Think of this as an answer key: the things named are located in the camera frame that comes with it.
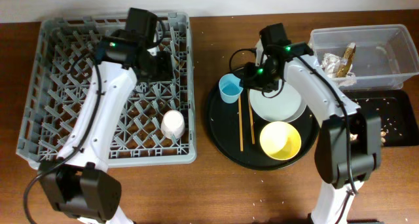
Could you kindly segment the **yellow bowl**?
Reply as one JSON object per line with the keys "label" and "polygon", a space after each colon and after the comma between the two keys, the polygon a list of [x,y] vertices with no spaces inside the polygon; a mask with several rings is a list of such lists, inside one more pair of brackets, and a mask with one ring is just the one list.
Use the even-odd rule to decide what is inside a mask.
{"label": "yellow bowl", "polygon": [[282,121],[268,123],[261,130],[259,143],[263,152],[274,160],[290,160],[302,147],[298,130]]}

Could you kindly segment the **blue plastic cup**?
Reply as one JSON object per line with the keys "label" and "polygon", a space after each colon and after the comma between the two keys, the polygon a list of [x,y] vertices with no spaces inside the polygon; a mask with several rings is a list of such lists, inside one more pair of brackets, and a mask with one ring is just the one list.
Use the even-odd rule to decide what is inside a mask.
{"label": "blue plastic cup", "polygon": [[234,103],[238,101],[243,90],[240,86],[240,79],[232,73],[223,75],[219,80],[218,86],[221,99],[225,103]]}

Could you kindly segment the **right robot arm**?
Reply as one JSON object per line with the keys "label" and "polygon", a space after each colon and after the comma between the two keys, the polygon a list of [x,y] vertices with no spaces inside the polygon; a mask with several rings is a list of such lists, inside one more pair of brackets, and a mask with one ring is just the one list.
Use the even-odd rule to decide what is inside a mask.
{"label": "right robot arm", "polygon": [[312,223],[347,223],[359,189],[380,167],[381,119],[347,97],[320,68],[306,43],[292,43],[283,24],[259,32],[255,62],[244,66],[240,84],[271,92],[282,80],[292,86],[317,120],[320,131],[314,159],[322,178]]}

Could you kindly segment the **pink plastic cup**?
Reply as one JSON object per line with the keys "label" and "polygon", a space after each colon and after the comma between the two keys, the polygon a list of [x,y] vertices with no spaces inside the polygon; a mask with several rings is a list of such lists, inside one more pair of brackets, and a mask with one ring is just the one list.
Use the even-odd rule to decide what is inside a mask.
{"label": "pink plastic cup", "polygon": [[185,120],[180,111],[169,110],[162,119],[161,131],[167,138],[179,139],[185,132]]}

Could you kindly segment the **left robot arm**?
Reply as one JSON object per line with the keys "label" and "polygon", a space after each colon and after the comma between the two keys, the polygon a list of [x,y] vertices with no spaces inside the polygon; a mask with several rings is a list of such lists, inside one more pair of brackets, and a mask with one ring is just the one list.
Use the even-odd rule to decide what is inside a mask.
{"label": "left robot arm", "polygon": [[103,37],[92,53],[94,68],[74,129],[57,159],[43,161],[39,182],[53,210],[84,223],[131,223],[120,207],[122,186],[111,177],[109,146],[122,110],[136,85],[169,81],[171,56],[157,50],[163,21],[130,8],[125,27]]}

